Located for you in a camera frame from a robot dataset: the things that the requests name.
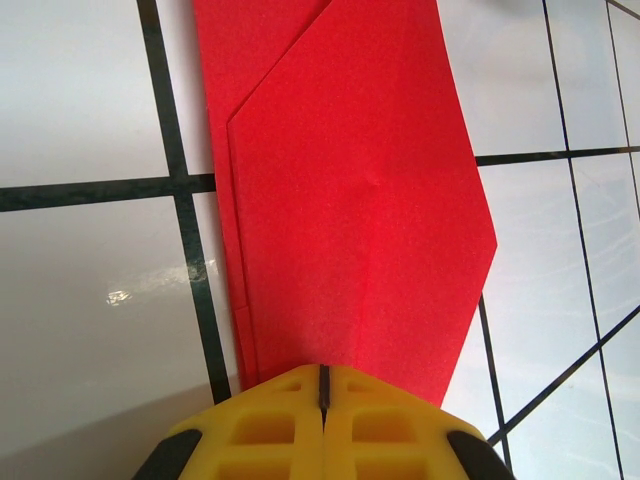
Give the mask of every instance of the white tiled surface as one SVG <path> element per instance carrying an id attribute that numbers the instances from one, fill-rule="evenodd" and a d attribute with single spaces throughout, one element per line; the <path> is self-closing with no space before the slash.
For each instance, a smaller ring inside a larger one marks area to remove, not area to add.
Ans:
<path id="1" fill-rule="evenodd" d="M 628 155 L 574 160 L 600 333 L 640 304 L 640 221 Z"/>
<path id="2" fill-rule="evenodd" d="M 0 44 L 0 187 L 167 174 L 135 2 L 3 2 Z"/>
<path id="3" fill-rule="evenodd" d="M 509 418 L 596 335 L 567 161 L 480 174 L 498 236 L 484 298 Z"/>
<path id="4" fill-rule="evenodd" d="M 172 401 L 153 431 L 211 404 L 172 199 L 2 213 L 0 231 L 0 467 L 186 391 L 197 397 Z M 132 448 L 125 477 L 149 448 L 128 433 L 111 432 L 103 460 Z"/>
<path id="5" fill-rule="evenodd" d="M 604 3 L 547 2 L 570 147 L 625 146 Z M 563 150 L 542 3 L 438 3 L 475 153 Z M 135 2 L 66 5 L 2 7 L 0 188 L 166 175 Z M 188 169 L 210 173 L 190 5 L 158 0 Z M 638 145 L 640 21 L 610 11 Z M 574 167 L 604 335 L 640 303 L 631 168 L 627 155 Z M 481 177 L 499 242 L 484 293 L 508 421 L 594 344 L 595 327 L 567 161 Z M 236 392 L 216 197 L 194 202 Z M 0 213 L 0 232 L 0 478 L 130 477 L 168 425 L 211 404 L 172 199 Z M 628 479 L 640 478 L 639 322 L 604 349 Z M 444 408 L 486 436 L 498 429 L 477 313 Z M 612 438 L 597 355 L 507 435 L 519 479 L 619 478 Z"/>
<path id="6" fill-rule="evenodd" d="M 518 480 L 619 479 L 599 358 L 523 420 L 509 448 Z"/>
<path id="7" fill-rule="evenodd" d="M 607 5 L 548 0 L 569 147 L 626 144 Z"/>
<path id="8" fill-rule="evenodd" d="M 631 145 L 640 145 L 640 28 L 637 20 L 617 8 L 610 7 L 613 38 L 618 57 L 618 71 L 624 98 L 627 128 Z"/>
<path id="9" fill-rule="evenodd" d="M 489 437 L 498 430 L 480 314 L 476 309 L 442 409 L 464 418 Z"/>
<path id="10" fill-rule="evenodd" d="M 625 478 L 635 480 L 640 478 L 640 322 L 625 328 L 604 347 L 604 358 Z"/>
<path id="11" fill-rule="evenodd" d="M 564 150 L 542 3 L 438 8 L 475 154 Z"/>

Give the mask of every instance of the black grout line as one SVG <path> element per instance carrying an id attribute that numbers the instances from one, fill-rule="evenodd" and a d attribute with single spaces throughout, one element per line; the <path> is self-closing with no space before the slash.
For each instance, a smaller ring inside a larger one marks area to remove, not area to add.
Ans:
<path id="1" fill-rule="evenodd" d="M 616 81 L 618 82 L 618 95 L 620 96 L 620 107 L 622 108 L 622 121 L 624 123 L 624 134 L 627 139 L 627 146 L 631 145 L 629 141 L 629 128 L 627 126 L 627 111 L 624 108 L 624 98 L 622 96 L 622 83 L 620 82 L 620 70 L 618 69 L 618 52 L 616 51 L 616 42 L 613 37 L 613 23 L 611 22 L 611 11 L 609 2 L 605 0 L 607 7 L 607 20 L 609 22 L 609 35 L 611 36 L 611 49 L 613 50 L 613 63 L 616 67 Z M 631 178 L 633 179 L 633 191 L 636 194 L 636 208 L 638 210 L 638 218 L 640 219 L 640 200 L 638 197 L 638 184 L 636 183 L 636 171 L 633 166 L 633 155 L 629 152 L 629 165 L 631 165 Z"/>
<path id="2" fill-rule="evenodd" d="M 215 192 L 212 173 L 171 177 L 134 178 L 58 185 L 0 188 L 0 212 L 68 207 L 166 197 L 180 193 Z"/>
<path id="3" fill-rule="evenodd" d="M 484 295 L 480 297 L 478 303 L 478 311 L 480 313 L 480 324 L 482 325 L 482 336 L 484 338 L 484 348 L 487 353 L 487 364 L 489 365 L 489 377 L 491 378 L 491 389 L 493 390 L 493 401 L 496 405 L 496 415 L 498 417 L 498 430 L 504 430 L 504 412 L 502 410 L 502 399 L 500 398 L 500 389 L 498 388 L 498 375 L 496 373 L 496 364 L 493 357 L 493 346 L 491 345 L 491 333 L 489 332 L 489 321 L 487 319 L 487 309 L 484 305 Z M 504 453 L 504 463 L 511 468 L 511 453 L 509 452 L 509 441 L 507 436 L 502 438 L 502 450 Z"/>
<path id="4" fill-rule="evenodd" d="M 162 39 L 158 7 L 155 0 L 137 0 L 137 3 L 169 176 L 176 181 L 181 181 L 188 178 L 189 174 L 171 87 L 167 54 Z M 219 403 L 231 396 L 231 390 L 216 323 L 193 196 L 191 193 L 175 193 L 173 198 L 185 260 L 189 270 L 189 283 L 200 329 L 211 393 L 214 402 Z"/>
<path id="5" fill-rule="evenodd" d="M 606 0 L 607 3 L 610 3 L 611 5 L 613 5 L 616 8 L 619 8 L 620 10 L 622 10 L 624 13 L 631 15 L 633 18 L 635 18 L 636 20 L 640 20 L 640 14 L 634 12 L 633 10 L 631 10 L 628 7 L 625 7 L 624 5 L 622 5 L 621 3 L 616 2 L 615 0 Z"/>
<path id="6" fill-rule="evenodd" d="M 607 333 L 599 342 L 592 345 L 585 353 L 583 353 L 575 362 L 573 362 L 564 372 L 562 372 L 555 380 L 547 385 L 538 395 L 536 395 L 528 404 L 526 404 L 518 413 L 516 413 L 504 425 L 503 431 L 497 431 L 487 440 L 492 445 L 498 443 L 507 433 L 517 427 L 533 410 L 545 401 L 549 395 L 555 392 L 560 385 L 571 377 L 582 365 L 584 365 L 593 355 L 602 349 L 609 341 L 615 337 L 624 327 L 626 327 L 640 313 L 640 305 L 638 305 L 631 313 L 624 317 L 609 333 Z"/>
<path id="7" fill-rule="evenodd" d="M 562 94 L 560 92 L 560 79 L 558 78 L 558 68 L 557 68 L 557 63 L 556 63 L 556 57 L 555 57 L 555 51 L 553 48 L 553 39 L 552 39 L 552 35 L 551 35 L 551 24 L 549 21 L 549 12 L 547 10 L 547 0 L 542 0 L 542 6 L 543 6 L 543 10 L 544 10 L 544 19 L 545 19 L 545 25 L 546 25 L 546 29 L 547 29 L 547 38 L 549 40 L 549 53 L 551 55 L 551 65 L 553 67 L 553 79 L 555 82 L 555 86 L 556 86 L 556 94 L 558 96 L 558 108 L 560 109 L 560 119 L 562 121 L 562 134 L 564 137 L 564 145 L 565 148 L 567 149 L 567 151 L 569 151 L 569 136 L 567 134 L 567 122 L 566 122 L 566 118 L 565 118 L 565 114 L 564 114 L 564 105 L 562 102 Z M 583 225 L 582 225 L 582 213 L 580 212 L 580 201 L 578 199 L 578 189 L 576 186 L 576 178 L 575 178 L 575 172 L 573 169 L 573 159 L 571 157 L 567 158 L 567 163 L 569 165 L 569 175 L 571 177 L 571 190 L 573 192 L 573 201 L 575 204 L 575 208 L 576 208 L 576 217 L 577 217 L 577 221 L 578 221 L 578 231 L 580 234 L 580 246 L 582 249 L 582 259 L 584 262 L 584 268 L 585 268 L 585 273 L 587 276 L 587 288 L 589 291 L 589 302 L 591 304 L 591 315 L 593 318 L 593 324 L 594 324 L 594 328 L 595 328 L 595 333 L 596 333 L 596 340 L 599 342 L 601 340 L 600 337 L 600 326 L 598 323 L 598 313 L 597 313 L 597 309 L 596 309 L 596 301 L 595 301 L 595 295 L 593 293 L 593 282 L 591 279 L 591 269 L 589 268 L 589 257 L 587 255 L 587 244 L 585 241 L 585 237 L 584 237 L 584 229 L 583 229 Z M 615 452 L 616 452 L 616 460 L 618 463 L 618 471 L 620 472 L 620 479 L 624 480 L 624 473 L 622 471 L 622 461 L 620 459 L 620 449 L 618 447 L 618 434 L 616 432 L 616 424 L 615 421 L 613 419 L 613 408 L 611 405 L 611 395 L 609 393 L 609 382 L 607 381 L 607 371 L 605 369 L 605 364 L 604 364 L 604 356 L 602 354 L 602 350 L 598 350 L 599 351 L 599 356 L 600 356 L 600 367 L 601 367 L 601 371 L 602 371 L 602 380 L 603 380 L 603 384 L 604 384 L 604 390 L 605 390 L 605 396 L 606 396 L 606 400 L 607 400 L 607 408 L 609 409 L 609 417 L 610 417 L 610 422 L 611 422 L 611 432 L 613 435 L 613 444 L 614 444 L 614 448 L 615 448 Z"/>
<path id="8" fill-rule="evenodd" d="M 585 150 L 560 150 L 557 152 L 508 153 L 503 155 L 476 156 L 478 167 L 495 165 L 513 165 L 518 163 L 543 162 L 547 160 L 564 160 L 578 157 L 598 157 L 618 153 L 640 152 L 640 145 L 630 147 L 591 148 Z"/>

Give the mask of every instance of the red paper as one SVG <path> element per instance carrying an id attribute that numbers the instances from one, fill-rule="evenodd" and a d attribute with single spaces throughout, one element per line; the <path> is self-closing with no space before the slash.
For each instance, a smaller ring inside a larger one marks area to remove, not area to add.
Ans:
<path id="1" fill-rule="evenodd" d="M 440 404 L 495 236 L 435 1 L 196 3 L 244 385 L 346 364 Z"/>

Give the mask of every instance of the tile floor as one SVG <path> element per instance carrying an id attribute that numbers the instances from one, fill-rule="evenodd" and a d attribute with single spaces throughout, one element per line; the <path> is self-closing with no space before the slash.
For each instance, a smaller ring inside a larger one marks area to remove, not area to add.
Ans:
<path id="1" fill-rule="evenodd" d="M 0 478 L 128 478 L 238 391 L 190 5 L 0 7 Z M 443 407 L 640 479 L 640 2 L 439 7 L 499 242 Z"/>

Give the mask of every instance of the yellow plastic object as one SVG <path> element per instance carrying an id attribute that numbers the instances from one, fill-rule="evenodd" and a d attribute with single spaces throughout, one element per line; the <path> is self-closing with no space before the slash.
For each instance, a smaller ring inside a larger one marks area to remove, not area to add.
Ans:
<path id="1" fill-rule="evenodd" d="M 319 374 L 317 365 L 296 368 L 175 426 L 169 438 L 202 436 L 172 478 L 468 480 L 447 433 L 482 439 L 471 425 L 371 376 L 331 367 L 323 429 Z"/>

